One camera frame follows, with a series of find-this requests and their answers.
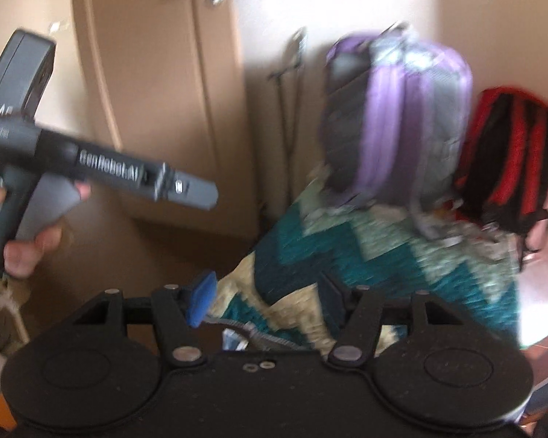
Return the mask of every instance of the wall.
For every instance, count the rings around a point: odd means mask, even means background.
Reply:
[[[68,22],[57,40],[55,69],[36,118],[48,127],[91,138],[86,90],[79,64],[71,0],[0,0],[0,54],[18,27],[45,34],[54,21]],[[73,243],[50,257],[30,280],[28,311],[44,326],[110,286],[129,295],[162,284],[151,255],[115,194],[94,187],[92,198],[66,217]]]
[[[458,49],[475,73],[475,95],[516,83],[548,98],[548,0],[235,0],[246,64],[262,198],[283,212],[279,111],[267,74],[299,27],[308,29],[307,83],[298,147],[296,192],[321,159],[316,127],[323,106],[327,48],[350,31],[383,29],[409,20],[422,37]]]

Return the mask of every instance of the backpack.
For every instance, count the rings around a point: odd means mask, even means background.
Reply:
[[[520,237],[520,267],[524,255],[540,251],[526,239],[546,221],[542,246],[548,240],[548,104],[515,87],[485,90],[454,185],[463,199],[463,216]]]
[[[419,41],[406,23],[339,40],[327,55],[320,129],[326,202],[433,208],[452,191],[471,94],[462,57]]]

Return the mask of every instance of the screw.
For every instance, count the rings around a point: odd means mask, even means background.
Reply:
[[[273,369],[276,367],[276,363],[271,360],[265,360],[260,362],[260,367],[263,369]]]
[[[177,347],[172,356],[181,362],[195,362],[201,358],[201,350],[198,347],[193,346],[181,346]]]
[[[256,364],[244,364],[242,369],[245,370],[246,372],[253,373],[253,372],[258,372],[259,367]]]
[[[361,351],[360,348],[355,346],[339,346],[337,349],[335,349],[332,354],[339,360],[345,361],[345,362],[354,362],[359,359],[361,359],[361,356],[364,355],[364,353]]]

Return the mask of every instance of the chevron pattern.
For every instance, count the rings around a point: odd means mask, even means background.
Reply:
[[[381,288],[388,297],[432,291],[463,305],[491,329],[516,338],[518,302],[510,255],[492,264],[466,246],[444,248],[415,236],[405,216],[386,215],[381,209],[329,215],[320,210],[319,190],[316,183],[310,185],[255,248],[253,284],[265,307],[317,284],[321,272],[332,272],[346,285]],[[267,321],[256,317],[259,313],[246,307],[244,312],[244,301],[237,297],[222,317],[251,320],[262,332],[276,335]],[[326,305],[321,308],[327,319]],[[329,332],[336,338],[338,329],[329,327]],[[296,331],[280,335],[306,341]]]

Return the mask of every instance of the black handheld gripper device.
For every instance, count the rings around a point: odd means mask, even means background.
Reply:
[[[34,124],[53,72],[55,42],[17,30],[0,57],[0,280],[12,239],[31,240],[80,202],[75,180],[91,180],[201,209],[217,203],[214,183],[166,163],[133,158]]]

